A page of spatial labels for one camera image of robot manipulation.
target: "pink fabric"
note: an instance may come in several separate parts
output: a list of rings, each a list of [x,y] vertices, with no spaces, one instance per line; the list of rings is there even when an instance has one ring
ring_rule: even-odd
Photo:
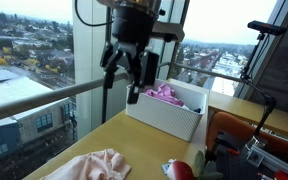
[[[160,99],[162,101],[169,102],[176,106],[182,107],[184,105],[183,101],[176,99],[175,90],[164,83],[158,87],[157,91],[154,91],[153,89],[149,89],[145,92],[145,94],[148,96],[152,96],[154,98]]]
[[[114,149],[77,156],[41,180],[120,180],[131,167]]]

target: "red object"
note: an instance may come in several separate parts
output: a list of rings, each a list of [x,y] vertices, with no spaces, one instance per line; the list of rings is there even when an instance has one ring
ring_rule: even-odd
[[[235,151],[234,149],[228,149],[228,152],[233,154],[233,155],[239,155],[240,154],[239,151]]]
[[[276,180],[288,180],[288,173],[284,171],[277,171],[275,173],[275,179]]]
[[[191,167],[182,161],[174,161],[167,170],[167,177],[171,180],[193,180]]]

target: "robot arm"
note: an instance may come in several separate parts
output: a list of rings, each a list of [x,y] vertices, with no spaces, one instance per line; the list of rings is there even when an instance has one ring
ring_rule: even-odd
[[[146,51],[150,38],[161,38],[167,42],[182,41],[180,24],[157,21],[161,0],[98,0],[114,10],[112,36],[113,45],[104,48],[101,66],[104,68],[104,88],[113,86],[114,73],[124,67],[131,76],[131,88],[127,103],[135,104],[139,93],[146,85],[153,85],[159,55]]]

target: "black cable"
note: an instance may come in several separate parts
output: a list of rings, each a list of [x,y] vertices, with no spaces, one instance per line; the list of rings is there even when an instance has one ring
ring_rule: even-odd
[[[78,1],[78,0],[75,0],[75,1],[74,1],[75,12],[76,12],[76,15],[77,15],[78,19],[79,19],[84,25],[90,26],[90,27],[98,27],[98,26],[105,26],[105,25],[108,25],[108,24],[112,24],[112,23],[113,23],[113,21],[106,22],[106,23],[100,23],[100,24],[89,24],[89,23],[85,22],[85,21],[81,18],[80,14],[79,14],[79,12],[78,12],[78,5],[77,5],[78,3],[77,3],[77,1]]]

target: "white building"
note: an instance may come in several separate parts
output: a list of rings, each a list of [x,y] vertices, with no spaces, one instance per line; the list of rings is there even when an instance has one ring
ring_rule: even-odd
[[[11,79],[0,83],[0,105],[49,91],[52,90],[27,77]],[[69,99],[65,98],[0,120],[0,158],[16,151],[16,147],[65,126],[69,123],[69,112]],[[20,139],[5,135],[16,133],[20,134]]]

